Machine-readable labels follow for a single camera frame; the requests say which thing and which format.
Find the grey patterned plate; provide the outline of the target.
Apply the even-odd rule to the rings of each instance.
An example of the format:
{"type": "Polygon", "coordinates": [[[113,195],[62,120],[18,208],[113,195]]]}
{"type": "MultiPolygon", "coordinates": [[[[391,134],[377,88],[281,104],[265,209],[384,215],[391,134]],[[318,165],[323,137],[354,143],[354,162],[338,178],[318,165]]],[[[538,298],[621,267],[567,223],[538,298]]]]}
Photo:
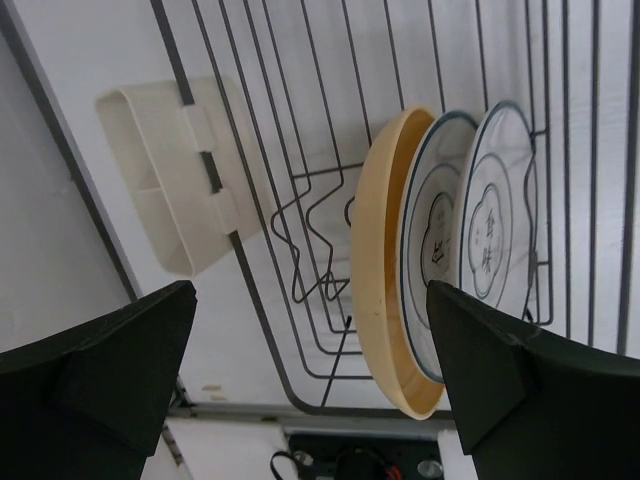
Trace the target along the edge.
{"type": "Polygon", "coordinates": [[[396,292],[404,335],[419,372],[444,382],[426,308],[431,280],[448,277],[454,213],[478,121],[463,110],[437,118],[416,147],[397,227],[396,292]]]}

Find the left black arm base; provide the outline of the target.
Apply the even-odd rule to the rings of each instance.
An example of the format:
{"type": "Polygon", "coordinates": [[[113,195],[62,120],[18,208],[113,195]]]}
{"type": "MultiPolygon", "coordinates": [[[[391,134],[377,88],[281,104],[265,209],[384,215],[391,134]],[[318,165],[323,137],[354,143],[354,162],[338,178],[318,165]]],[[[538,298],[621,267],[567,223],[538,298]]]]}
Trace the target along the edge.
{"type": "Polygon", "coordinates": [[[435,440],[296,433],[288,448],[275,452],[271,474],[281,479],[276,461],[285,459],[297,479],[443,479],[444,464],[435,440]]]}

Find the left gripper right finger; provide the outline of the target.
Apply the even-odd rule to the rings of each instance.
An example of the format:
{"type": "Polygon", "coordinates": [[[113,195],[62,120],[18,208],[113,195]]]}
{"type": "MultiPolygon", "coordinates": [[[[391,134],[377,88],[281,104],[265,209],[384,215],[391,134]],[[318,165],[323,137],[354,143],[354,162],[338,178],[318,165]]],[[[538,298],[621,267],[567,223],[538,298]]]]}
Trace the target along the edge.
{"type": "Polygon", "coordinates": [[[462,450],[481,479],[636,479],[639,362],[442,281],[427,313],[462,450]]]}

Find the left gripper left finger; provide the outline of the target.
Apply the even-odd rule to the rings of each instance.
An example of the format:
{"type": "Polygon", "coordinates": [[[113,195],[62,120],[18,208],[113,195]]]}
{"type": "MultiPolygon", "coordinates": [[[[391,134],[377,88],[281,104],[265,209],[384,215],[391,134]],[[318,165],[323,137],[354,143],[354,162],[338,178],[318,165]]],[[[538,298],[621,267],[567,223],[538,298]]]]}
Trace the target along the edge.
{"type": "Polygon", "coordinates": [[[1,355],[4,479],[138,479],[155,454],[191,333],[176,281],[1,355]]]}

